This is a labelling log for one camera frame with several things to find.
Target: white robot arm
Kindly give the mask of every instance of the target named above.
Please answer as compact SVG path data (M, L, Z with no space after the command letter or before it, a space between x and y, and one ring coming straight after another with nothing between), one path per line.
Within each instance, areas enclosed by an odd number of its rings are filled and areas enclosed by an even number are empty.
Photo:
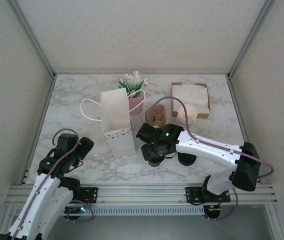
M73 198L79 199L80 181L65 177L64 174L69 172L71 166L78 166L93 148L94 143L89 138L83 137L74 151L63 158L62 156L69 152L76 142L76 135L69 133L60 135L56 148L53 148L40 162L38 176L22 211L8 233L0 234L0 240L46 240L65 206Z
M205 181L202 187L205 191L219 196L234 187L250 192L255 190L261 164L235 153L245 152L258 157L251 143L246 142L239 146L213 141L195 134L193 136L197 140L182 127L174 124L167 124L161 130L145 123L137 134L139 139L146 142L142 146L142 153L152 167L157 167L165 156L171 153L178 153L180 163L185 166L190 166L196 156L201 156L227 167L227 170L207 177L208 181Z
M240 149L240 146L238 145L230 145L213 141L199 135L194 136L199 140L204 140L205 142L213 143L221 147L228 147L237 151L242 151ZM234 188L232 181L229 180L229 176L232 174L232 172L236 171L236 160L239 160L241 157L239 154L230 153L229 151L224 151L212 146L205 145L201 143L201 141L196 142L194 139L190 138L189 134L186 131L182 131L180 133L178 141L179 143L176 144L176 151L178 153L202 156L227 167L227 170L210 177L207 184L207 190L209 192L215 195L220 195L224 191Z

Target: pink cup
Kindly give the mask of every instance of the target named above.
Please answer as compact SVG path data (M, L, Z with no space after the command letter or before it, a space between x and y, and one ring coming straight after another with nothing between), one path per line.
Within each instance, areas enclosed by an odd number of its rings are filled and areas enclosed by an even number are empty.
M143 99L144 99L143 93L138 97L129 97L128 98L128 108L130 110L135 108L140 102L143 101ZM130 115L132 116L139 115L140 113L142 113L142 111L143 111L143 103L140 106L138 106L136 109L131 111Z

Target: marble table surface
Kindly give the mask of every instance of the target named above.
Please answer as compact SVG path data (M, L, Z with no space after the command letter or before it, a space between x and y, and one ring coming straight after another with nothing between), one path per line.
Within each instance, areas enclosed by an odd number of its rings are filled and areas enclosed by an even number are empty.
M173 82L204 83L208 86L211 114L208 119L196 119L191 131L219 142L242 145L244 140L225 76L142 73L144 76L149 82L144 110L138 116L131 116L136 155L115 159L101 132L100 122L83 117L79 106L84 98L99 102L101 92L117 88L121 75L58 75L26 183L34 183L39 162L53 148L51 139L54 133L62 128L74 129L80 138L89 137L94 141L94 148L83 160L84 165L66 174L80 179L82 184L202 183L207 175L223 171L223 166L202 157L197 157L192 166L183 166L174 157L153 168L144 161L141 152L143 142L135 136L145 122L146 109L159 98L170 96ZM176 124L176 118L170 114L171 101L164 100L161 104L165 105L168 113L167 123ZM93 103L83 104L83 111L92 117L98 118L99 110Z

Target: cable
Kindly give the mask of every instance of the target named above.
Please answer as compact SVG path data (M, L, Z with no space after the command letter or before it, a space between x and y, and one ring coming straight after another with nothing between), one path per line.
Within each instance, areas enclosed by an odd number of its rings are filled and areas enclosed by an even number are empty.
M175 153L174 156L168 156L168 157L165 156L164 158L165 158L165 159L172 159L172 158L175 157L177 154L178 154L178 152Z
M68 217L69 217L70 213L73 212L75 209L81 208L81 206L79 206L79 207L74 207L74 208L72 208L70 211L68 211L68 213L67 213L67 215L66 215L66 220L67 220L67 221L71 220L71 221L73 221L73 223L84 223L84 222L92 221L92 220L94 219L94 213L93 213L93 210L92 210L92 208L91 208L91 205L92 205L92 204L84 203L84 202L82 202L82 201L80 201L80 200L72 200L71 203L84 204L84 205L86 206L86 208L90 210L90 212L91 212L91 218L90 218L90 219L85 219L85 220L76 220L76 221L69 219Z
M235 194L235 197L236 197L236 205L235 205L234 209L223 217L214 218L214 221L224 220L224 219L230 217L231 215L233 215L236 212L237 207L238 207L238 196L237 196L237 192L235 191L235 189L233 189L233 191L234 191L234 194Z
M77 168L81 167L81 166L84 164L81 160L80 160L80 162L82 163L81 165L78 165L78 166L72 168L71 170L69 170L68 172L66 172L66 174L68 174L69 172L73 171L74 169L77 169Z
M70 151L68 151L67 153L65 153L62 157L60 157L60 158L56 161L56 163L53 165L53 167L51 168L51 170L47 173L47 175L45 176L45 178L43 179L43 181L41 182L41 184L38 186L38 188L36 189L36 191L35 191L33 197L31 198L31 201L30 201L29 204L27 205L26 210L25 210L25 212L24 212L24 214L23 214L23 216L22 216L22 218L21 218L21 221L20 221L19 225L17 226L17 229L16 229L16 231L14 232L14 234L13 234L11 240L14 240L14 239L16 238L16 236L17 236L19 230L22 228L23 223L24 223L24 220L25 220L25 218L26 218L26 216L27 216L27 214L28 214L28 211L30 210L30 208L31 208L31 206L32 206L32 204L33 204L33 202L34 202L36 196L38 195L37 193L40 192L42 186L44 185L44 183L46 182L46 180L50 177L50 175L51 175L51 173L53 172L53 170L56 168L56 166L57 166L66 156L68 156L71 152L73 152L73 151L76 149L76 147L77 147L77 145L78 145L78 143L79 143L79 137L78 137L78 134L77 134L76 131L74 131L73 129L70 129L70 128L63 128L63 129L57 131L57 132L54 134L53 139L52 139L52 144L53 144L54 146L55 146L54 140L55 140L56 135L58 135L58 134L59 134L60 132L62 132L62 131L71 131L71 132L73 132L73 133L76 135L76 137L77 137L76 143L75 143L74 147L73 147Z
M190 202L190 204L191 204L191 205L194 205L194 206L199 206L199 205L204 204L204 202L201 202L201 203L192 203L192 202Z
M185 105L183 104L183 102L182 102L181 100L179 100L178 98L176 98L176 97L174 97L174 96L165 96L165 97L162 97L161 99L159 99L158 101L156 101L156 102L154 103L154 105L152 106L151 110L150 110L150 114L148 115L148 118L147 118L146 123L149 122L150 117L151 117L151 115L152 115L152 112L153 112L155 106L156 106L160 101L162 101L162 100L164 100L164 99L174 99L174 100L178 101L178 102L182 105L182 107L183 107L183 109L184 109L184 112L185 112L186 130L187 130L188 134L190 135L190 137L191 137L192 139L194 139L194 140L196 140L196 141L199 141L199 143L205 144L205 145L210 146L210 147L214 147L214 148L217 148L217 149L221 149L221 150L224 150L224 151L227 151L227 152L230 152L230 151L231 151L230 148L223 147L223 146L218 146L218 145L216 145L216 144L213 144L213 143L210 143L210 142L207 142L207 141L203 141L203 140L200 140L200 139L196 138L196 137L192 134L192 132L190 131L190 128L189 128L189 125L188 125L187 110L186 110ZM251 156L251 155L249 155L249 154L247 154L247 153L244 153L244 152L241 152L241 151L234 150L234 153L239 154L239 155L244 156L244 157L247 157L247 158L250 158L250 159L252 159L252 160L255 160L255 161L257 161L257 162L259 162L259 163L261 163L261 164L264 164L264 165L268 166L268 167L271 169L267 174L261 175L261 176L259 176L259 178L265 178L265 177L268 177L269 175L273 174L273 172L274 172L274 167L273 167L270 163L268 163L268 162L266 162L266 161L263 161L263 160L260 160L259 158L255 157L255 156Z

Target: cardboard box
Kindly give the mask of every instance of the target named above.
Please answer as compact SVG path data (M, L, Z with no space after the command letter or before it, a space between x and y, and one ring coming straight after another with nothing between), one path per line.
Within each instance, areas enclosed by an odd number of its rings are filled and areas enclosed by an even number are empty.
M173 82L172 83L172 88L171 88L171 96L173 96L173 85L182 85L183 83L181 82ZM211 106L210 106L210 96L208 95L208 88L207 85L204 83L196 83L194 85L200 85L200 86L204 86L207 89L207 97L208 97L208 102L207 102L207 106L208 109L211 111ZM198 119L207 119L208 116L210 114L209 113L198 113L197 118ZM173 99L172 99L172 117L177 117L177 112L173 111Z

